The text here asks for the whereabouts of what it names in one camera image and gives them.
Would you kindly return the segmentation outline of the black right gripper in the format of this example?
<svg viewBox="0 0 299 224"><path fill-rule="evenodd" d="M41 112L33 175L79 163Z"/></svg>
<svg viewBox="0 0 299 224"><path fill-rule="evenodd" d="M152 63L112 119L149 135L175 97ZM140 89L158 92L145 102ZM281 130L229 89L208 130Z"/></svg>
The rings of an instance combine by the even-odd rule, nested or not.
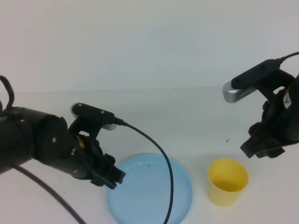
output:
<svg viewBox="0 0 299 224"><path fill-rule="evenodd" d="M248 158L276 158L283 154L283 146L299 142L299 78L278 92L262 120L240 149Z"/></svg>

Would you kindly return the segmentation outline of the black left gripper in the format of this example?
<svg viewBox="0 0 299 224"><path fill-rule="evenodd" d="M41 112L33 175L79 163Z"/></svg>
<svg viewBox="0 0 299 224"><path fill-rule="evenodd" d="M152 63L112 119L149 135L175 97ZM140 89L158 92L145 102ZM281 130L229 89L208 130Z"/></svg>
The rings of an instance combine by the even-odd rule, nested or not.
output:
<svg viewBox="0 0 299 224"><path fill-rule="evenodd" d="M89 180L90 183L110 189L122 184L125 172L115 166L116 159L103 153L98 140L90 140L88 136L69 132L74 140L74 152L71 157L79 163L71 176L79 180Z"/></svg>

